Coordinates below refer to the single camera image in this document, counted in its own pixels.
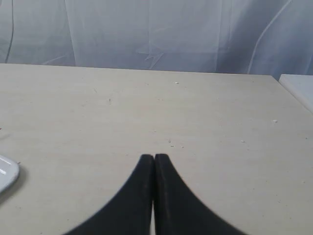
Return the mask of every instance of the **white object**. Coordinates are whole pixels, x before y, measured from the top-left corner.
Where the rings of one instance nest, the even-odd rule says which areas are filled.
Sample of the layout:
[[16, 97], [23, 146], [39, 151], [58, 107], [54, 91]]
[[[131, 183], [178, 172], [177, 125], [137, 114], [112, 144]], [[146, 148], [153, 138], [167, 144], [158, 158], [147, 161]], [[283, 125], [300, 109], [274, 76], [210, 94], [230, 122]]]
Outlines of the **white object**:
[[0, 155], [0, 193], [13, 184], [19, 176], [19, 165]]
[[313, 116], [272, 77], [0, 71], [0, 123], [12, 133], [0, 151], [25, 169], [22, 187], [0, 197], [1, 234], [66, 233], [112, 199], [142, 153], [169, 154], [203, 203], [246, 234], [312, 234]]
[[283, 74], [280, 84], [313, 113], [313, 76]]

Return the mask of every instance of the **sheer curtain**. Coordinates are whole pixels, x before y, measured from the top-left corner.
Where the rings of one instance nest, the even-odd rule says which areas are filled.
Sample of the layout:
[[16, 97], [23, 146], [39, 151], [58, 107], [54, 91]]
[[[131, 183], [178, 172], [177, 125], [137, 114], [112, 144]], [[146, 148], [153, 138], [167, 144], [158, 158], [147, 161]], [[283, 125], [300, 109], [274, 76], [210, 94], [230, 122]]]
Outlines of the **sheer curtain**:
[[312, 12], [312, 0], [0, 0], [0, 63], [313, 74]]

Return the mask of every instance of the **black object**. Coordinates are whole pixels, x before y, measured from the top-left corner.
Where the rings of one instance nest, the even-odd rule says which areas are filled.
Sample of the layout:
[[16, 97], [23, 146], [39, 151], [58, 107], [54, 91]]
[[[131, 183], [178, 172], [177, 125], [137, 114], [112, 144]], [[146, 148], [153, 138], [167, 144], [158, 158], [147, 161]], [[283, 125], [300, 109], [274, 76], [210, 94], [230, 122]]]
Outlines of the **black object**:
[[153, 157], [142, 155], [114, 198], [66, 235], [149, 235], [154, 171]]
[[157, 235], [244, 234], [215, 215], [192, 193], [166, 154], [157, 154], [155, 165]]

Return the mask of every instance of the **white curtain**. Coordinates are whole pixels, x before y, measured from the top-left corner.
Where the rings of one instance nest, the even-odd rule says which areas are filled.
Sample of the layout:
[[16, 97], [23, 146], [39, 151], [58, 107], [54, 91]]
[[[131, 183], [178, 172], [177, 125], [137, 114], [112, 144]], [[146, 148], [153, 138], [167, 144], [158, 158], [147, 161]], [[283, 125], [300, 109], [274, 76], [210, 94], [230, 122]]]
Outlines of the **white curtain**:
[[313, 74], [312, 12], [313, 0], [0, 0], [0, 63]]

